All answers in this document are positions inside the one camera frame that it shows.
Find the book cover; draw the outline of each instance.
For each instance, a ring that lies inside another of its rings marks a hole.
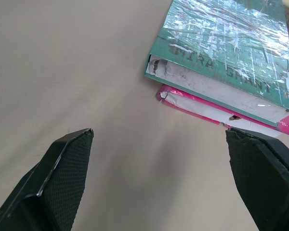
[[[279,121],[278,127],[272,127],[167,85],[163,85],[156,96],[163,104],[211,123],[223,124],[227,128],[248,129],[272,137],[281,133],[289,135],[289,116]]]
[[[289,109],[282,0],[173,0],[150,54]]]

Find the book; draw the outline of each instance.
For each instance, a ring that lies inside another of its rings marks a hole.
[[[277,128],[289,116],[282,0],[173,0],[145,75]]]
[[[167,106],[226,128],[248,129],[271,137],[289,135],[289,116],[279,121],[276,128],[167,85],[160,88],[156,97]]]

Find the plastic wrap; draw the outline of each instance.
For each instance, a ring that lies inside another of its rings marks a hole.
[[[151,54],[289,109],[282,0],[173,0]]]

